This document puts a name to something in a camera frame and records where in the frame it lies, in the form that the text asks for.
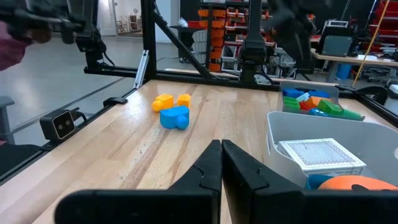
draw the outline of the person's arm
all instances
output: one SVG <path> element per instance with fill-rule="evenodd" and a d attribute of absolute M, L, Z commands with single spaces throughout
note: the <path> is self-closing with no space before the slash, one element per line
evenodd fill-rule
<path fill-rule="evenodd" d="M 30 43 L 14 40 L 7 32 L 7 24 L 0 22 L 0 71 L 22 61 Z"/>

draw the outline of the orange ball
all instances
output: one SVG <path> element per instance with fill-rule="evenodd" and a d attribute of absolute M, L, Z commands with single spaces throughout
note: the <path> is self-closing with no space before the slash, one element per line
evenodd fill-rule
<path fill-rule="evenodd" d="M 398 190 L 387 182 L 360 175 L 343 175 L 330 178 L 319 186 L 320 190 Z"/>

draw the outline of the green toy block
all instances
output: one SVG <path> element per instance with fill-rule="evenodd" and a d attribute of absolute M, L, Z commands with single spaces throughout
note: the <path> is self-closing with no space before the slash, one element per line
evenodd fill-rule
<path fill-rule="evenodd" d="M 325 113 L 331 114 L 331 115 L 342 115 L 343 114 L 343 109 L 340 108 L 339 105 L 336 105 L 327 100 L 321 100 L 318 104 L 318 109 L 320 109 L 322 112 L 325 112 Z"/>
<path fill-rule="evenodd" d="M 353 119 L 353 120 L 361 120 L 362 116 L 360 114 L 355 113 L 354 111 L 350 111 L 347 109 L 343 109 L 343 117 L 346 119 Z"/>
<path fill-rule="evenodd" d="M 296 98 L 284 96 L 284 105 L 288 106 L 290 109 L 299 110 L 300 104 L 296 100 Z"/>

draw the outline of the blue toy block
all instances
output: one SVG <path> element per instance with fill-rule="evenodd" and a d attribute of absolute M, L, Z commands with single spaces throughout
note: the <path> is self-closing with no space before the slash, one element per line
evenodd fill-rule
<path fill-rule="evenodd" d="M 322 97 L 322 98 L 330 98 L 329 93 L 322 91 L 322 90 L 310 90 L 308 92 L 310 96 L 317 96 L 317 97 Z"/>
<path fill-rule="evenodd" d="M 189 125 L 189 109 L 186 106 L 176 106 L 160 111 L 160 124 L 168 129 L 185 130 Z"/>
<path fill-rule="evenodd" d="M 310 109 L 308 111 L 309 115 L 315 115 L 315 116 L 324 116 L 324 117 L 329 117 L 329 115 L 325 112 L 320 111 L 318 108 Z"/>
<path fill-rule="evenodd" d="M 304 91 L 296 90 L 293 88 L 284 88 L 282 91 L 284 96 L 288 96 L 291 98 L 297 98 L 304 94 Z"/>

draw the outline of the orange toy block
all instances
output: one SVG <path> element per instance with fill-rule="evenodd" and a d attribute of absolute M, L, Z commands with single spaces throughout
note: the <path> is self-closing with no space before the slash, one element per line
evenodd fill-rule
<path fill-rule="evenodd" d="M 191 105 L 191 96 L 189 94 L 180 95 L 177 100 L 177 105 L 186 106 L 187 108 L 189 108 L 189 106 Z"/>
<path fill-rule="evenodd" d="M 174 106 L 174 97 L 169 94 L 162 94 L 155 98 L 155 101 L 152 103 L 152 109 L 155 112 L 159 112 L 160 110 L 170 109 Z"/>
<path fill-rule="evenodd" d="M 318 104 L 321 100 L 327 100 L 330 101 L 330 99 L 328 98 L 323 98 L 323 97 L 317 97 L 317 96 L 310 96 L 310 98 L 305 101 L 304 103 L 310 108 L 310 109 L 314 109 L 316 107 L 318 107 Z"/>

